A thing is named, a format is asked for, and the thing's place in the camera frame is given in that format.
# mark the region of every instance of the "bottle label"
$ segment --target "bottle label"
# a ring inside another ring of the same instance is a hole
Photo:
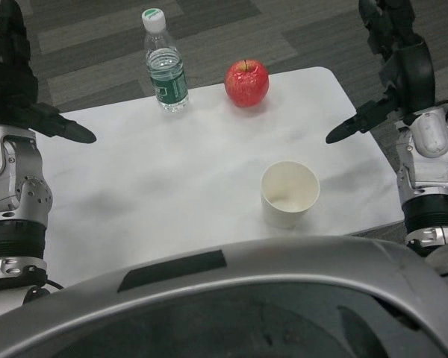
[[[165,104],[174,104],[182,101],[187,96],[187,84],[184,71],[172,80],[159,81],[151,78],[155,87],[156,97],[159,102]]]

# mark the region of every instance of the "white bottle cap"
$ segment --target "white bottle cap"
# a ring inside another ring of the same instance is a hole
[[[166,18],[160,9],[148,9],[141,15],[146,31],[156,34],[166,28]]]

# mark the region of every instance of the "white cup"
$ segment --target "white cup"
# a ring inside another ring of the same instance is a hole
[[[306,166],[291,161],[272,164],[261,179],[264,219],[275,227],[294,227],[319,194],[319,181]]]

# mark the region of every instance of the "apple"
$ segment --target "apple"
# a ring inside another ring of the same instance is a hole
[[[225,74],[224,86],[236,106],[255,106],[267,94],[269,72],[257,60],[237,61]]]

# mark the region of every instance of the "plastic bottle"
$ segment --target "plastic bottle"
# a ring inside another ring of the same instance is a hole
[[[184,108],[189,101],[182,56],[166,29],[166,18],[160,9],[142,14],[146,38],[146,67],[160,105],[170,112]]]

